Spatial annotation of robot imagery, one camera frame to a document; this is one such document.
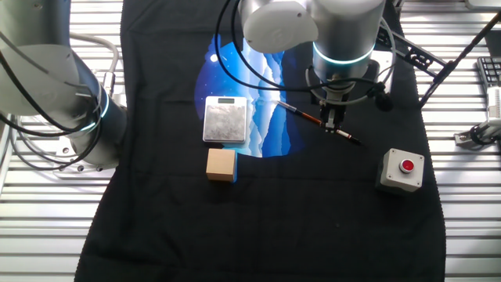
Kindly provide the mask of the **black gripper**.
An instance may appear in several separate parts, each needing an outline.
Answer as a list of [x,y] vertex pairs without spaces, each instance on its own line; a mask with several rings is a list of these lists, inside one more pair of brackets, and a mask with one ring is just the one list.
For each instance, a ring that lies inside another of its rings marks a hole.
[[[334,102],[347,102],[348,95],[344,94],[332,94],[325,93],[323,97],[329,101]],[[341,124],[344,121],[344,116],[346,113],[346,106],[332,105],[329,103],[322,102],[320,105],[320,117],[323,121],[323,127],[327,132],[333,131],[333,125],[335,129],[341,129]]]

